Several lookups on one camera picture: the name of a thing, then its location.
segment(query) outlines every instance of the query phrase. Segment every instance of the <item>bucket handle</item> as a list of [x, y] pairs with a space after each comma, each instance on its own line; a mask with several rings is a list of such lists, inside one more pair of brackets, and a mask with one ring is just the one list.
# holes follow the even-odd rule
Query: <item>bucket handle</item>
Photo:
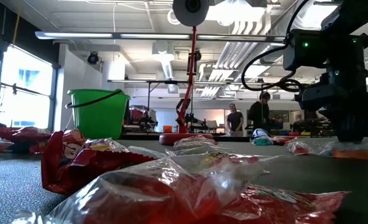
[[72, 102], [65, 105], [65, 108], [66, 109], [71, 109], [71, 108], [79, 108], [79, 107], [82, 107], [82, 106], [88, 106], [88, 105], [92, 105], [93, 103], [97, 103], [97, 102], [100, 102], [102, 100], [105, 100], [105, 99], [108, 99], [109, 97], [112, 97], [116, 94], [120, 94], [122, 93], [122, 90], [116, 90], [115, 92], [109, 94], [109, 95], [106, 95], [106, 96], [103, 96], [101, 98], [98, 98], [96, 100], [92, 100], [92, 101], [89, 101], [89, 102], [86, 102], [86, 103], [82, 103], [82, 104], [79, 104], [79, 105], [72, 105]]

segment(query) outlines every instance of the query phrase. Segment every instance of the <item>table surface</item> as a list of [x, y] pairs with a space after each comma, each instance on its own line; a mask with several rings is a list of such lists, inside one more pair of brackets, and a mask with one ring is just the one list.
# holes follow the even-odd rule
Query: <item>table surface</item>
[[[119, 142], [160, 152], [169, 148], [157, 141]], [[336, 213], [335, 223], [368, 223], [368, 161], [293, 156], [286, 147], [253, 146], [248, 142], [221, 142], [219, 146], [240, 154], [287, 155], [266, 164], [270, 174], [260, 176], [255, 184], [306, 193], [351, 191]], [[47, 214], [64, 198], [42, 188], [39, 155], [0, 154], [0, 223], [10, 223], [20, 209]]]

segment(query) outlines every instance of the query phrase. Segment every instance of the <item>green bucket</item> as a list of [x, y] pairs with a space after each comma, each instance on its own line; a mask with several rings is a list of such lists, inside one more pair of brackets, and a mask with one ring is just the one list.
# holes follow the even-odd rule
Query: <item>green bucket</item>
[[121, 135], [129, 96], [121, 90], [69, 90], [73, 108], [73, 122], [84, 137], [90, 139], [113, 138]]

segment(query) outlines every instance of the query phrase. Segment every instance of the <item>black cable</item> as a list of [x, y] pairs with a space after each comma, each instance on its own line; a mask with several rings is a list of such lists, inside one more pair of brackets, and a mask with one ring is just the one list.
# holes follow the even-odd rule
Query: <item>black cable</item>
[[[290, 38], [290, 28], [292, 27], [293, 22], [295, 21], [297, 14], [300, 12], [300, 10], [304, 7], [304, 5], [308, 2], [309, 0], [304, 0], [303, 2], [300, 3], [300, 5], [297, 7], [297, 9], [295, 10], [295, 12], [293, 13], [293, 16], [290, 18], [288, 27], [287, 27], [287, 33], [285, 36], [285, 40], [283, 40], [284, 46], [282, 47], [277, 47], [276, 49], [272, 49], [272, 50], [268, 50], [258, 56], [256, 56], [255, 58], [253, 58], [248, 64], [246, 64], [242, 74], [241, 74], [241, 82], [244, 85], [245, 88], [247, 88], [250, 91], [263, 91], [263, 90], [268, 90], [272, 87], [278, 86], [281, 89], [285, 90], [285, 91], [290, 91], [290, 92], [298, 92], [300, 90], [303, 89], [301, 83], [297, 80], [293, 80], [293, 79], [289, 79], [290, 77], [294, 76], [296, 73], [296, 70], [292, 71], [289, 75], [281, 78], [281, 80], [277, 83], [271, 84], [271, 85], [267, 85], [265, 87], [262, 88], [251, 88], [250, 86], [247, 85], [246, 80], [245, 80], [245, 74], [247, 69], [257, 60], [261, 59], [262, 57], [265, 57], [271, 53], [277, 52], [279, 50], [285, 50], [288, 46], [289, 46], [289, 38]], [[287, 84], [288, 83], [294, 83], [298, 86], [297, 89], [293, 89], [293, 88], [288, 88]]]
[[112, 97], [114, 95], [117, 95], [117, 94], [120, 94], [122, 93], [122, 90], [116, 90], [115, 92], [109, 94], [109, 95], [106, 95], [106, 96], [103, 96], [101, 98], [98, 98], [97, 100], [92, 100], [92, 101], [89, 101], [89, 102], [86, 102], [86, 103], [82, 103], [82, 104], [79, 104], [79, 105], [72, 105], [72, 102], [65, 105], [65, 108], [66, 109], [71, 109], [71, 108], [79, 108], [79, 107], [82, 107], [82, 106], [88, 106], [88, 105], [92, 105], [93, 103], [97, 103], [97, 102], [100, 102], [101, 100], [105, 100], [105, 99], [108, 99], [109, 97]]

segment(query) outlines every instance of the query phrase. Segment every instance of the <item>person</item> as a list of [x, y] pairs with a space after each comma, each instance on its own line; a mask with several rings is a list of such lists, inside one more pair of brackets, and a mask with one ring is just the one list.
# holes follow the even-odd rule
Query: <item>person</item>
[[244, 117], [241, 112], [236, 111], [234, 103], [229, 105], [231, 113], [227, 117], [227, 130], [231, 137], [243, 137], [244, 133], [242, 125], [244, 124]]
[[268, 102], [271, 96], [268, 92], [263, 92], [259, 96], [259, 101], [255, 102], [248, 114], [247, 119], [253, 121], [254, 129], [262, 128], [266, 131], [269, 131], [269, 123], [270, 123], [270, 108]]

